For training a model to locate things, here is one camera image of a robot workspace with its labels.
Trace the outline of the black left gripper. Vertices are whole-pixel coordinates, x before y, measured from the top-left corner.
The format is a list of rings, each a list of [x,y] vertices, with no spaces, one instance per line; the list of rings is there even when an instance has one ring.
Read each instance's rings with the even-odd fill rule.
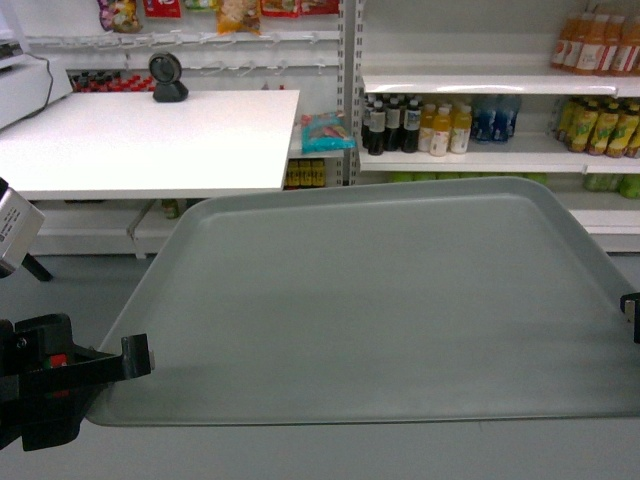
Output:
[[[149,375],[146,334],[121,338],[122,358],[78,346],[65,314],[1,322],[1,447],[25,451],[75,440],[89,407],[110,383]]]

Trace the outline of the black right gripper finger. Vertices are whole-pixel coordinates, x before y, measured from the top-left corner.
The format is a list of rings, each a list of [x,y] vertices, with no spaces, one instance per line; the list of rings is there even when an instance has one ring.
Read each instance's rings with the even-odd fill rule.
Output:
[[[622,295],[619,300],[621,312],[633,327],[633,341],[640,343],[640,293]]]

